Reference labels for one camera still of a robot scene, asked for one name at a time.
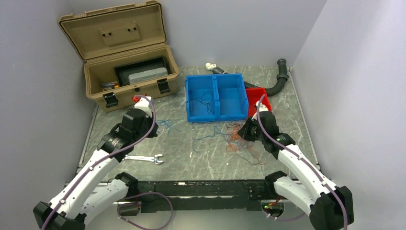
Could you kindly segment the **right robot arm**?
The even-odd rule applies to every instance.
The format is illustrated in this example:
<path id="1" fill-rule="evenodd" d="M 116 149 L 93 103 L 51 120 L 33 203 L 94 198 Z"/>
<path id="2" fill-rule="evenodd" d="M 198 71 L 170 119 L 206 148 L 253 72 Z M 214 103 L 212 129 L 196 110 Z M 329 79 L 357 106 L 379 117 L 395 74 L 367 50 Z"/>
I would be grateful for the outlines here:
<path id="1" fill-rule="evenodd" d="M 246 141 L 259 141 L 276 160 L 300 181 L 277 171 L 265 177 L 264 194 L 270 199 L 287 198 L 300 208 L 316 230 L 346 230 L 354 222 L 352 192 L 324 176 L 302 153 L 294 139 L 279 131 L 270 111 L 249 117 L 238 135 Z"/>

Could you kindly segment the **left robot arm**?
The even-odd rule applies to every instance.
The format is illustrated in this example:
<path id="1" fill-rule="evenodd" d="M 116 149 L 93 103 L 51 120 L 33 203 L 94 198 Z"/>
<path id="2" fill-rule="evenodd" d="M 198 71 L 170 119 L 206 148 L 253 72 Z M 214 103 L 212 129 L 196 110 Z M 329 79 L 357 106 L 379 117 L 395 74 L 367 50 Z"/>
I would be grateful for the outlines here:
<path id="1" fill-rule="evenodd" d="M 126 172 L 95 192 L 99 182 L 146 138 L 157 136 L 155 109 L 148 105 L 127 110 L 122 121 L 105 134 L 91 158 L 49 202 L 39 202 L 33 209 L 42 230 L 83 230 L 113 202 L 132 201 L 139 194 L 138 180 Z"/>

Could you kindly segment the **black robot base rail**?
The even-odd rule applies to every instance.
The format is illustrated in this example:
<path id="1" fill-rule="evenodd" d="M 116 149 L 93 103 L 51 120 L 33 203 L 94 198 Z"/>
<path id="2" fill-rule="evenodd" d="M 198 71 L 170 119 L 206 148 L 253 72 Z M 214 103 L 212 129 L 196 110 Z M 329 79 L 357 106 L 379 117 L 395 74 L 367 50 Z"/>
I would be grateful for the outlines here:
<path id="1" fill-rule="evenodd" d="M 136 189 L 118 200 L 121 212 L 141 213 L 186 210 L 267 211 L 274 216 L 285 210 L 283 198 L 268 191 L 263 179 L 203 181 L 139 181 Z"/>

